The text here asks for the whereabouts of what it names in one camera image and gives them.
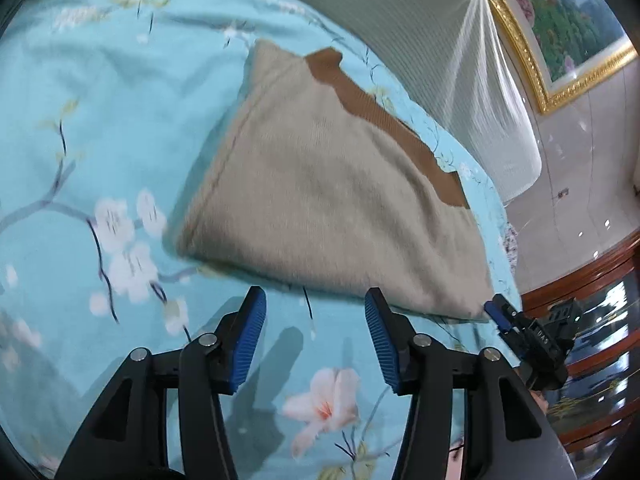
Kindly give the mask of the right hand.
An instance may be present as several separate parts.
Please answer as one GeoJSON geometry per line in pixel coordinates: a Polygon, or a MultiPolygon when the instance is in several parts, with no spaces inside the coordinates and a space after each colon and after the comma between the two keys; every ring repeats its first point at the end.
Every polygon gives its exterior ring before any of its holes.
{"type": "Polygon", "coordinates": [[[544,415],[548,414],[549,402],[547,401],[544,393],[541,390],[537,390],[534,388],[535,383],[535,375],[533,369],[526,365],[525,363],[521,363],[518,367],[515,367],[514,370],[519,378],[521,378],[522,382],[528,388],[528,392],[538,405],[538,408],[544,413],[544,415]]]}

